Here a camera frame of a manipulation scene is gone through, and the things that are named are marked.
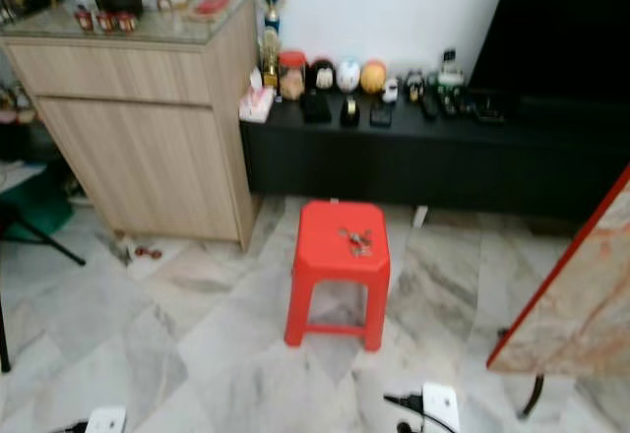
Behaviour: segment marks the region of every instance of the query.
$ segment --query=black television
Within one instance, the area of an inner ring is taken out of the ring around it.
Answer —
[[[630,0],[499,0],[469,86],[519,117],[630,124]]]

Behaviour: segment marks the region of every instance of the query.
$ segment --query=white wall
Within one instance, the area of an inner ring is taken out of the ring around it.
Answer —
[[[497,1],[287,0],[281,39],[309,58],[353,55],[424,67],[436,67],[442,51],[455,46],[469,73]]]

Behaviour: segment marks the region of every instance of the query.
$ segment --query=stool leg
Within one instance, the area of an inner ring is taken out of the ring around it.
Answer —
[[[308,323],[308,310],[311,306],[313,284],[310,281],[293,278],[291,301],[286,317],[284,342],[289,346],[300,346]]]
[[[378,351],[381,347],[389,289],[389,278],[384,279],[368,286],[364,338],[366,351]]]

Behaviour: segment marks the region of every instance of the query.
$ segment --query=cabinet drawer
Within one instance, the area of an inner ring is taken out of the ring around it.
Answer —
[[[57,98],[39,105],[112,229],[238,239],[210,109]]]
[[[9,50],[37,95],[210,104],[200,53],[21,44]]]

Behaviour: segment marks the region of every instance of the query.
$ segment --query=glass tabletop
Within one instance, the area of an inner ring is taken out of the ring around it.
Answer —
[[[131,41],[206,44],[245,0],[229,0],[227,7],[211,21],[199,20],[193,9],[201,0],[191,0],[188,7],[174,12],[146,11],[135,31],[103,32],[94,20],[94,31],[81,29],[75,19],[77,5],[71,2],[49,8],[3,27],[3,36],[113,38]]]

